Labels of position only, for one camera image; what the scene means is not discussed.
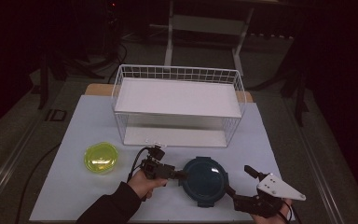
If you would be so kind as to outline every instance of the wire basket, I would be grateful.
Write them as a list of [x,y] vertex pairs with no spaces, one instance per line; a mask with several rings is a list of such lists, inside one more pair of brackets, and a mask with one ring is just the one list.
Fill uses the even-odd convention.
[[[142,79],[161,79],[161,80],[174,80],[180,81],[181,83],[214,83],[214,84],[225,84],[232,85],[233,91],[235,91],[236,102],[238,103],[239,113],[241,116],[239,118],[220,118],[220,124],[216,123],[215,117],[208,116],[169,116],[163,113],[159,114],[136,114],[136,113],[121,113],[117,112],[117,100],[120,98],[120,92],[122,89],[123,81],[126,77],[129,78],[142,78]],[[178,124],[187,121],[191,123],[191,129],[197,129],[193,127],[194,125],[200,125],[198,128],[202,129],[215,129],[217,126],[221,126],[220,129],[224,133],[225,143],[218,147],[227,147],[231,138],[233,137],[241,118],[245,112],[246,108],[246,94],[245,89],[242,84],[241,75],[237,70],[228,70],[228,69],[217,69],[217,68],[202,68],[202,67],[182,67],[182,66],[155,66],[155,65],[133,65],[133,64],[122,64],[117,71],[117,77],[115,85],[112,91],[112,109],[114,111],[114,116],[117,121],[118,131],[121,137],[121,140],[124,145],[133,145],[126,144],[126,131],[131,124],[131,117],[136,116],[137,120],[141,121],[143,126],[153,125],[153,120],[158,120],[164,125],[170,125],[172,121],[172,126],[179,129],[181,128]],[[203,124],[217,125],[204,127]],[[148,137],[145,136],[145,145],[147,144]],[[164,142],[164,139],[150,139],[152,141]],[[199,146],[190,146],[192,147],[216,147],[216,145],[199,145]]]

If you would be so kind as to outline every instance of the white tabletop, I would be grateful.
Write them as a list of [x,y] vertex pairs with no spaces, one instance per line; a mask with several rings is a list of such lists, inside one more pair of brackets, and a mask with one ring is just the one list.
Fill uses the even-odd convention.
[[[140,147],[123,146],[111,109],[110,97],[83,95],[62,140],[48,177],[31,214],[31,221],[74,221],[101,195],[113,193],[125,181]],[[87,170],[83,158],[86,148],[110,142],[118,149],[114,169],[97,175]],[[254,196],[258,181],[243,171],[245,164],[263,173],[280,176],[266,130],[256,104],[248,104],[244,117],[227,148],[165,147],[162,163],[182,169],[197,156],[211,157],[228,173],[237,194]],[[132,217],[134,222],[227,222],[251,220],[234,210],[228,195],[214,207],[199,208],[186,196],[177,180],[155,189],[153,197],[142,203]]]

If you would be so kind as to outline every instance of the yellow bowl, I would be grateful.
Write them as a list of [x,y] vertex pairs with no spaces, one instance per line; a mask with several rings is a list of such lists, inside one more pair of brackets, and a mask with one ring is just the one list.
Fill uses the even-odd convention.
[[110,170],[116,163],[118,153],[116,148],[107,142],[88,147],[84,154],[84,163],[93,173],[102,173]]

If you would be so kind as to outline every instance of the container lid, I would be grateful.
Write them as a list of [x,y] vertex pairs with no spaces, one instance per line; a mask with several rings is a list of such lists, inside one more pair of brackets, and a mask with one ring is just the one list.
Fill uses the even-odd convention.
[[184,168],[187,179],[180,180],[185,193],[198,203],[198,207],[213,207],[225,194],[228,174],[210,157],[197,157]]
[[88,147],[84,155],[86,167],[93,173],[101,173],[112,168],[117,161],[116,148],[107,142]]

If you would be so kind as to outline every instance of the gray floor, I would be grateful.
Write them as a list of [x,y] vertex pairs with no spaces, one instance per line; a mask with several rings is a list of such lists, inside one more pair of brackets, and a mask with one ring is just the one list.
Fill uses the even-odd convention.
[[[154,36],[149,42],[135,41],[128,36],[122,44],[127,48],[125,63],[163,65],[166,46],[163,37]],[[241,62],[244,86],[250,87],[272,77],[292,40],[251,36],[246,39]],[[173,48],[172,65],[234,68],[230,48],[190,47],[180,40]],[[106,82],[116,65],[97,71],[106,79],[90,79],[73,71],[65,82],[50,79],[50,97],[43,110],[37,110],[38,95],[26,94],[0,120],[0,223],[14,223],[21,193],[28,175],[37,162],[51,148],[59,144],[65,134],[79,96],[92,82]],[[38,71],[31,74],[37,82]],[[282,178],[307,195],[305,202],[295,202],[303,223],[358,223],[358,186],[343,159],[337,142],[312,92],[306,92],[309,112],[303,114],[304,127],[293,116],[294,98],[282,98],[282,83],[276,83],[252,95],[259,107],[268,138],[274,150]],[[49,109],[68,111],[64,122],[44,121]],[[18,162],[16,151],[22,151]],[[48,154],[37,167],[25,191],[20,223],[29,223],[34,207],[54,160],[55,151]]]

